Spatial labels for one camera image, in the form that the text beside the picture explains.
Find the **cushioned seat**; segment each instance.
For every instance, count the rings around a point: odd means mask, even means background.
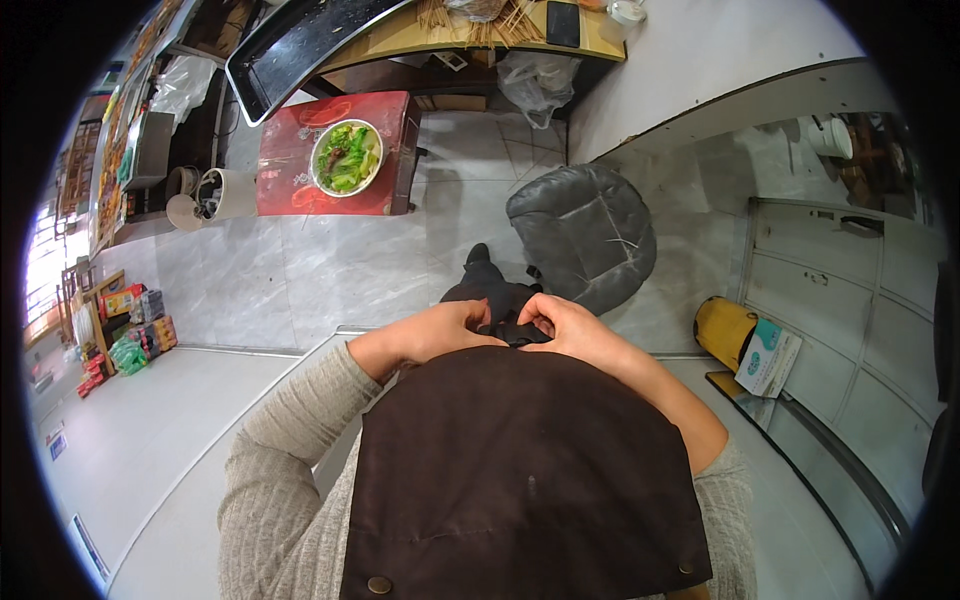
[[[619,174],[564,167],[520,188],[507,216],[552,293],[594,315],[622,304],[653,271],[650,210]]]

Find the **button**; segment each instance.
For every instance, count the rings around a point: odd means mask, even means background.
[[[367,588],[373,593],[385,594],[394,588],[394,584],[386,577],[371,577],[367,580]]]

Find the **black phone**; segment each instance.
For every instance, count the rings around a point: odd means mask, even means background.
[[[546,3],[546,43],[580,47],[580,7],[572,2]]]

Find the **person's left hand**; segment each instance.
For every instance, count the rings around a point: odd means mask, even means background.
[[[364,334],[347,344],[353,360],[371,378],[383,381],[402,363],[422,365],[441,354],[507,343],[474,333],[490,324],[485,300],[441,302],[416,315]]]

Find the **black tray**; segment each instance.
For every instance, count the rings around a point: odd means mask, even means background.
[[[413,0],[289,0],[227,59],[226,71],[251,127],[267,120],[330,55]]]

